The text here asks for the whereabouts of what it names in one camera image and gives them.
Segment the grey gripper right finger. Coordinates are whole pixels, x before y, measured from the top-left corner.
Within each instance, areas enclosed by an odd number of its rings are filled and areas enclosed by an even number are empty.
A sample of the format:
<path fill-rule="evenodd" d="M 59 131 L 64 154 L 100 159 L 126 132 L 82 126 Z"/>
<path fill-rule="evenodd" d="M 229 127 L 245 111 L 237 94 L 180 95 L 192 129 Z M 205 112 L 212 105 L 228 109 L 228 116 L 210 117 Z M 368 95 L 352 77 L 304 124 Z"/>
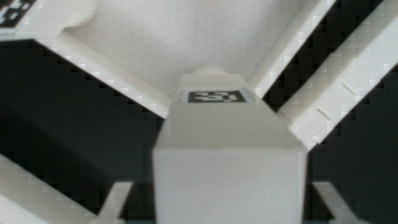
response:
<path fill-rule="evenodd" d="M 329 224 L 372 224 L 356 216 L 333 183 L 317 181 L 313 183 L 313 187 L 333 214 L 333 220 L 329 221 Z"/>

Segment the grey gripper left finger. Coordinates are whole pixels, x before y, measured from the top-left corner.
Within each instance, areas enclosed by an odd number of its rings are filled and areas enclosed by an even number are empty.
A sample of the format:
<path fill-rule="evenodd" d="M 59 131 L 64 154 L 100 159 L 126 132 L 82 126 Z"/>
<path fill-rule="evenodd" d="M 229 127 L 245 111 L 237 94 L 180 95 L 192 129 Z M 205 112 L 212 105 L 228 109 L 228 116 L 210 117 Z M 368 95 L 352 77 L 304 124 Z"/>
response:
<path fill-rule="evenodd" d="M 116 182 L 107 195 L 100 214 L 87 224 L 126 224 L 121 218 L 123 208 L 128 200 L 130 191 L 134 188 L 132 182 Z"/>

